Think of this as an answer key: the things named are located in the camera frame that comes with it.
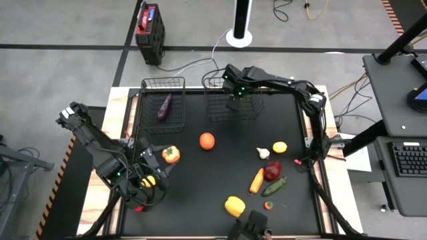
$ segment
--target purple eggplant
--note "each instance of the purple eggplant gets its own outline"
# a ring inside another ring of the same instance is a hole
[[[172,94],[168,94],[165,101],[161,105],[160,110],[157,112],[157,120],[165,121],[167,117],[167,113],[169,113],[171,106],[172,106]]]

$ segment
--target orange striped tape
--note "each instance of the orange striped tape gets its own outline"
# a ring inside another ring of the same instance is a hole
[[[403,28],[402,28],[396,14],[394,14],[394,10],[393,10],[390,2],[388,2],[388,0],[381,0],[381,2],[383,4],[384,8],[386,9],[390,20],[392,21],[393,27],[398,32],[399,36],[401,36],[404,31],[403,31]]]
[[[59,168],[58,175],[56,176],[55,184],[52,187],[52,192],[49,196],[49,199],[47,200],[45,210],[43,211],[43,215],[42,215],[41,220],[39,222],[39,226],[37,227],[37,230],[35,232],[34,240],[39,240],[41,238],[41,233],[43,232],[43,227],[46,224],[47,216],[49,216],[49,211],[52,208],[52,202],[55,199],[56,192],[58,191],[59,184],[61,183],[61,179],[62,179],[62,176],[64,174],[64,170],[67,167],[68,158],[71,154],[71,151],[73,150],[74,142],[75,142],[75,135],[72,135],[70,144],[68,144],[67,152],[66,152],[66,154],[62,160],[62,164],[61,164],[61,167]]]

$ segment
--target yellow cable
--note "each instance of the yellow cable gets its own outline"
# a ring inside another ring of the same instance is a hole
[[[424,2],[424,0],[420,0],[421,1],[421,4],[424,6],[424,8],[427,10],[427,5],[426,5],[426,3]]]
[[[308,19],[310,19],[310,20],[316,20],[316,19],[318,19],[326,11],[326,9],[328,8],[328,5],[329,5],[329,0],[326,0],[326,3],[325,3],[325,6],[323,7],[323,10],[320,12],[320,14],[317,17],[310,16],[310,12],[308,11],[309,7],[306,7],[306,12],[307,12]]]
[[[347,89],[349,89],[351,86],[353,86],[353,85],[355,85],[356,84],[356,81],[354,81],[354,82],[352,82],[351,84],[349,84],[349,85],[347,85],[347,86],[344,86],[344,88],[343,89],[341,89],[341,90],[339,90],[334,96],[332,96],[332,97],[330,97],[329,98],[329,100],[331,101],[331,100],[333,100],[336,96],[338,96],[340,93],[342,93],[343,91],[345,91],[345,90],[347,90]]]
[[[365,78],[367,78],[368,76],[367,76],[367,74],[365,73],[365,74],[363,74],[358,80],[356,80],[356,81],[354,81],[354,82],[352,82],[352,83],[350,83],[350,84],[348,84],[348,85],[345,85],[345,86],[343,86],[343,87],[341,87],[341,88],[339,88],[337,91],[335,91],[335,92],[333,92],[333,93],[331,93],[330,94],[330,98],[329,98],[329,100],[331,101],[331,100],[333,100],[335,97],[337,97],[339,94],[341,94],[342,92],[344,92],[345,90],[347,90],[347,89],[349,89],[351,86],[353,86],[353,85],[355,85],[357,82],[359,82],[359,81],[361,81],[361,80],[363,80],[363,79],[365,79]]]
[[[427,34],[425,34],[424,36],[420,37],[419,39],[417,39],[417,40],[415,40],[415,41],[413,41],[413,42],[409,43],[409,46],[410,46],[410,47],[414,46],[414,44],[415,44],[415,43],[417,43],[417,42],[419,42],[419,41],[421,41],[421,40],[425,39],[426,37],[427,37]]]

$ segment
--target keyboard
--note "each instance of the keyboard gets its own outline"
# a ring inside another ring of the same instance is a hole
[[[389,143],[389,146],[397,176],[427,177],[427,144]]]

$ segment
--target black wire basket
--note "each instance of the black wire basket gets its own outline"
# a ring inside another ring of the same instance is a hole
[[[227,94],[222,85],[221,77],[202,79],[206,98],[206,115],[211,122],[254,120],[264,108],[262,92],[256,89],[242,97],[238,103],[238,111],[227,108],[230,94]]]
[[[172,103],[163,121],[157,114],[167,96]],[[183,77],[158,77],[141,82],[141,111],[139,128],[151,134],[181,133],[185,125],[185,79]]]

